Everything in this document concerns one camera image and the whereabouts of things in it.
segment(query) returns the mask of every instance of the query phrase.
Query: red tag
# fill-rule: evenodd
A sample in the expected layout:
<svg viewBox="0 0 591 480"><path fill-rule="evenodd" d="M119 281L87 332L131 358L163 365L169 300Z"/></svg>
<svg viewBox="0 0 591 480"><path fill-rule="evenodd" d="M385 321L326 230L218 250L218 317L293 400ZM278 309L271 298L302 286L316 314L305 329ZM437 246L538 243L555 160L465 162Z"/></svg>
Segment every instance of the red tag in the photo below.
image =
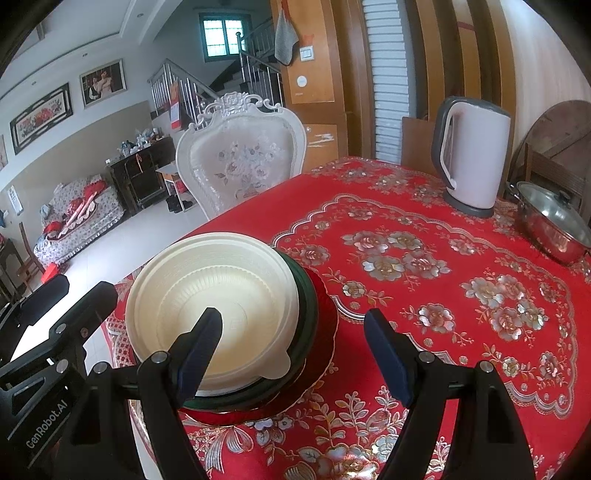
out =
<svg viewBox="0 0 591 480"><path fill-rule="evenodd" d="M180 105L178 102L178 82L170 86L170 126L173 130L181 128Z"/></svg>

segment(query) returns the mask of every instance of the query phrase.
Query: framed photo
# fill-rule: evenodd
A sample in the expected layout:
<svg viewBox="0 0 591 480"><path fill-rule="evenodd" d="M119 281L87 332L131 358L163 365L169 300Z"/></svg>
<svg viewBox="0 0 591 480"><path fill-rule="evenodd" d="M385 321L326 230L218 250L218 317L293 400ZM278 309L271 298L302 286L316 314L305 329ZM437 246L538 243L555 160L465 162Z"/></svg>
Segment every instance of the framed photo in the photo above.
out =
<svg viewBox="0 0 591 480"><path fill-rule="evenodd" d="M80 75L84 108L127 90L123 76L123 60L117 60Z"/></svg>
<svg viewBox="0 0 591 480"><path fill-rule="evenodd" d="M4 145L4 135L0 135L0 170L8 165L8 157L6 155L6 146Z"/></svg>
<svg viewBox="0 0 591 480"><path fill-rule="evenodd" d="M36 101L10 122L14 154L18 155L36 138L73 114L70 86L66 83Z"/></svg>

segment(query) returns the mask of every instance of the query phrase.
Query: green bowl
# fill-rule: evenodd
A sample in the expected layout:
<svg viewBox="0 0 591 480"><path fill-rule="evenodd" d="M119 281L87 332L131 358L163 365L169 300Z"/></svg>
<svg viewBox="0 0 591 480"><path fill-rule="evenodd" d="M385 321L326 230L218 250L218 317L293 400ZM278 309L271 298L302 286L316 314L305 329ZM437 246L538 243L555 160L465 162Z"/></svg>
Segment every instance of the green bowl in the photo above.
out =
<svg viewBox="0 0 591 480"><path fill-rule="evenodd" d="M184 403L191 410L224 413L228 411L248 411L275 397L280 389L290 382L304 365L304 361L316 335L318 325L318 299L310 277L304 269L288 255L279 252L289 266L297 286L300 302L300 315L293 339L287 348L291 359L290 370L281 378L269 380L261 378L251 385L235 392L213 397L194 397Z"/></svg>

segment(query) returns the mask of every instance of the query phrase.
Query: pot handle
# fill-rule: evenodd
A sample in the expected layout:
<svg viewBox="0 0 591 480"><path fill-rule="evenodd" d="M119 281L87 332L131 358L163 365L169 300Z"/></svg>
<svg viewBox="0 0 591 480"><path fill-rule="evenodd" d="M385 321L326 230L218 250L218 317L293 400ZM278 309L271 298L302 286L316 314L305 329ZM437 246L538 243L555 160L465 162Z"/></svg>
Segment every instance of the pot handle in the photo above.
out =
<svg viewBox="0 0 591 480"><path fill-rule="evenodd" d="M505 188L507 189L507 191L509 191L511 196L513 196L517 199L518 202L520 202L520 203L523 202L523 198L521 197L521 193L519 193L519 189L517 188L517 185L513 185L510 181L506 181Z"/></svg>

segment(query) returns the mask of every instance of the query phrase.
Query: white ornate chair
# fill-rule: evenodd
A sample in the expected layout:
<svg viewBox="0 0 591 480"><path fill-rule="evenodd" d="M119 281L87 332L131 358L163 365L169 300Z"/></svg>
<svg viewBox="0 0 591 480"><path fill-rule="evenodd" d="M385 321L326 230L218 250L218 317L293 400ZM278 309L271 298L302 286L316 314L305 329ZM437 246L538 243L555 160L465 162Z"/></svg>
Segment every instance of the white ornate chair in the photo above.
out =
<svg viewBox="0 0 591 480"><path fill-rule="evenodd" d="M178 142L177 168L207 218L301 173L306 131L281 105L232 92L197 118Z"/></svg>

